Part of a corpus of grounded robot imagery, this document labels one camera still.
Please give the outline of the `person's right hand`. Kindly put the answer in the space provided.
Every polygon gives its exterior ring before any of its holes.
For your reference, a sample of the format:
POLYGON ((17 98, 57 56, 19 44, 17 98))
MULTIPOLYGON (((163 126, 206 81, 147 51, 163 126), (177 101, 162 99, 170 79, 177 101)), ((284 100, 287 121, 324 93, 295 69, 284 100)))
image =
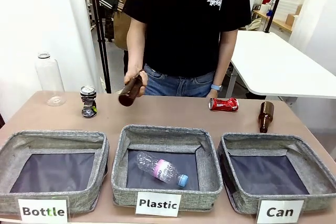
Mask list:
POLYGON ((142 86, 140 87, 140 90, 139 90, 139 93, 138 93, 138 97, 141 97, 144 95, 145 93, 145 88, 148 84, 148 75, 147 73, 145 72, 144 69, 140 69, 139 66, 136 66, 136 65, 129 65, 128 66, 128 70, 124 76, 124 84, 128 84, 129 81, 132 79, 132 78, 135 78, 136 76, 140 76, 141 79, 142 79, 142 86))

